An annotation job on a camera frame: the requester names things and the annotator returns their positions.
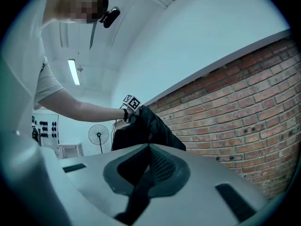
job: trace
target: black slot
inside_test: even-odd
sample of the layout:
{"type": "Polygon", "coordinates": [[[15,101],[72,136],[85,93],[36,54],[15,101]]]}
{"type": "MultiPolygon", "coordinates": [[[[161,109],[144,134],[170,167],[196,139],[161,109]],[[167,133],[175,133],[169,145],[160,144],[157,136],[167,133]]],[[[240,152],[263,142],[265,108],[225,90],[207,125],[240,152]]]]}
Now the black slot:
{"type": "Polygon", "coordinates": [[[65,173],[68,173],[68,172],[72,172],[72,171],[77,171],[82,168],[86,168],[86,166],[81,163],[81,164],[77,164],[77,165],[73,165],[73,166],[69,166],[69,167],[64,167],[63,170],[65,173]]]}
{"type": "Polygon", "coordinates": [[[229,184],[220,184],[215,188],[230,207],[239,222],[247,220],[256,213],[229,184]]]}

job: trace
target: electric fan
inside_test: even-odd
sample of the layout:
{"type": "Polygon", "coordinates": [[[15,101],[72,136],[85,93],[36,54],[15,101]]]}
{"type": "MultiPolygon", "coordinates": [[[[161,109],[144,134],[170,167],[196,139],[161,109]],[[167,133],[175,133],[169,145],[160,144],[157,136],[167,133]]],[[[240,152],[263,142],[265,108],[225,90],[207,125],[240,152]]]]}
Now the electric fan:
{"type": "Polygon", "coordinates": [[[109,138],[108,129],[103,125],[97,124],[90,128],[88,135],[90,142],[92,142],[95,145],[100,145],[100,150],[103,153],[102,145],[109,138]]]}

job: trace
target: white wall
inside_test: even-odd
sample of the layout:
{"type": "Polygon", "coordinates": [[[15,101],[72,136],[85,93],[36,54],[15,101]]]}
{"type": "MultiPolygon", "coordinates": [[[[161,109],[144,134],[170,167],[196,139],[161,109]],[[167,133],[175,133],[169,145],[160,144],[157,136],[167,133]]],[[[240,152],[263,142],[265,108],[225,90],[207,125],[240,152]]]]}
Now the white wall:
{"type": "MultiPolygon", "coordinates": [[[[92,103],[95,105],[110,107],[110,95],[99,94],[99,93],[88,93],[84,91],[82,93],[74,93],[69,90],[69,92],[76,97],[78,100],[83,102],[92,103]]],[[[44,113],[44,114],[55,114],[49,110],[36,110],[33,113],[44,113]]],[[[75,121],[70,118],[59,115],[58,119],[58,130],[59,130],[59,141],[60,143],[78,143],[81,142],[83,146],[83,153],[85,156],[101,153],[100,146],[94,145],[90,142],[88,138],[89,129],[95,124],[104,125],[109,131],[109,138],[107,142],[102,145],[103,153],[111,151],[111,131],[112,131],[112,121],[100,122],[100,123],[90,123],[75,121]]]]}
{"type": "Polygon", "coordinates": [[[176,0],[132,45],[112,93],[150,103],[244,54],[287,36],[269,0],[176,0]]]}

